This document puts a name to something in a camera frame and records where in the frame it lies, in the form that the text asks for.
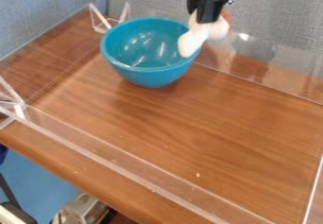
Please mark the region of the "blue bowl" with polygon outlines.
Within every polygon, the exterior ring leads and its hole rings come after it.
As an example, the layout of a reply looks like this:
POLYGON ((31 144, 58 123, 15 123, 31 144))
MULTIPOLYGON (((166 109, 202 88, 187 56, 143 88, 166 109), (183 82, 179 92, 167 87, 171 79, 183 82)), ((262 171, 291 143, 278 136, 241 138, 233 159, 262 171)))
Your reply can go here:
POLYGON ((201 49, 190 58, 178 50, 178 39, 189 25, 166 17, 143 17, 120 23, 104 34, 104 59, 123 79, 144 88, 160 88, 190 70, 201 49))

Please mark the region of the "clear acrylic tray walls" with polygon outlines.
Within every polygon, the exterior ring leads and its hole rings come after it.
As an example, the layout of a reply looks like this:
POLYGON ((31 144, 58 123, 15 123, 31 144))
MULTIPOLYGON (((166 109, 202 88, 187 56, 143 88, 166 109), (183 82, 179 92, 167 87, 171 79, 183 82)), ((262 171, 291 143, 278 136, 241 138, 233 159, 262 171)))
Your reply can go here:
POLYGON ((217 48, 122 79, 90 11, 0 60, 0 142, 139 224, 323 224, 323 78, 217 48))

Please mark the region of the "white power strip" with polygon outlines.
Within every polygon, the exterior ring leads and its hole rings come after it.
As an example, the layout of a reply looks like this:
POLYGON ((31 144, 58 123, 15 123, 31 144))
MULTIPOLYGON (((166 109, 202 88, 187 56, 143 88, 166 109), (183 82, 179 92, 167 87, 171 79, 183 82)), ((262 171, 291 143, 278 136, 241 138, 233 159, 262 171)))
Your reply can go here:
POLYGON ((86 193, 76 195, 58 211, 51 224, 100 224, 108 206, 86 193))

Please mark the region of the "black stand leg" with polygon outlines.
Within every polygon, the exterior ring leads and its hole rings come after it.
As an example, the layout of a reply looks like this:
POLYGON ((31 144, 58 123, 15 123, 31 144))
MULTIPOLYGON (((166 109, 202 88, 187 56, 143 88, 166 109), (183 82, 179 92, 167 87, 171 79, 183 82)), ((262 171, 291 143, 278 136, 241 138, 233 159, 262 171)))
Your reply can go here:
POLYGON ((0 190, 8 199, 0 202, 0 224, 38 224, 34 217, 22 209, 2 173, 0 190))

